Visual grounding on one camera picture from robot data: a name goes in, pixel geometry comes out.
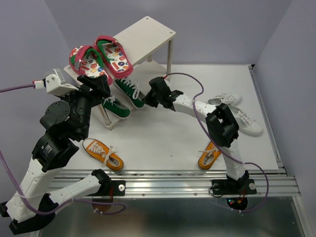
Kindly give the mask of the pink slipper one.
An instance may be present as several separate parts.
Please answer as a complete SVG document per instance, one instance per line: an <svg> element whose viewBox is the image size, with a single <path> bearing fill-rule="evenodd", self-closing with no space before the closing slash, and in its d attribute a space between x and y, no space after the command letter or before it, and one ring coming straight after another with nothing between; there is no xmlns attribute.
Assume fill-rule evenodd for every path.
<svg viewBox="0 0 316 237"><path fill-rule="evenodd" d="M133 72L133 65L123 46L114 37L101 35L95 39L93 47L99 52L106 68L115 78L126 78Z"/></svg>
<svg viewBox="0 0 316 237"><path fill-rule="evenodd" d="M69 55L69 64L77 75L85 75L91 78L97 78L105 75L107 84L113 84L112 77L105 70L105 63L101 54L90 45L75 47Z"/></svg>

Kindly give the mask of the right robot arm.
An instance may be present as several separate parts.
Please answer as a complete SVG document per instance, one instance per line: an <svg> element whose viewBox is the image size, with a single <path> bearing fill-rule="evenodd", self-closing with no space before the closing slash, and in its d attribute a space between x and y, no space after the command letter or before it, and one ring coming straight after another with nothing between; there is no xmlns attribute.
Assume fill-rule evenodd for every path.
<svg viewBox="0 0 316 237"><path fill-rule="evenodd" d="M149 82L150 91L143 102L151 107L162 105L166 109L190 115L207 129L206 135L218 146L226 165L226 178L213 179L210 193L215 197L224 195L254 195L255 182L249 177L237 148L239 125L228 105L214 106L190 98L182 91L171 90L164 77Z"/></svg>

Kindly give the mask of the green sneaker one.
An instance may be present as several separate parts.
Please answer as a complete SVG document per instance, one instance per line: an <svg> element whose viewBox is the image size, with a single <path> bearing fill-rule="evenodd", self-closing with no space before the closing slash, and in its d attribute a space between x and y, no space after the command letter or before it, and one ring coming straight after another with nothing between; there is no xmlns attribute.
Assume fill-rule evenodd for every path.
<svg viewBox="0 0 316 237"><path fill-rule="evenodd" d="M130 115L130 109L114 96L104 99L101 104L105 111L112 113L119 119L126 119Z"/></svg>
<svg viewBox="0 0 316 237"><path fill-rule="evenodd" d="M130 100L132 105L140 109L144 106L143 98L145 95L139 88L139 81L132 81L130 78L121 78L114 81L114 85Z"/></svg>

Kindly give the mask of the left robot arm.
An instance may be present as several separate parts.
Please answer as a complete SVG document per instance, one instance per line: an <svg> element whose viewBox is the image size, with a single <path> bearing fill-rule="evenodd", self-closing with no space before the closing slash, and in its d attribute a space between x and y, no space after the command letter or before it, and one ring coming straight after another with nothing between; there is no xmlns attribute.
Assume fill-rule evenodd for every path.
<svg viewBox="0 0 316 237"><path fill-rule="evenodd" d="M106 75L96 78L81 75L80 86L58 83L52 103L40 119L45 134L37 141L29 168L16 194L1 203L0 213L9 217L13 234L36 232L52 222L56 214L72 202L87 202L87 197L123 196L125 181L112 180L96 169L85 178L52 192L48 188L71 157L79 150L75 142L88 137L91 109L110 96Z"/></svg>

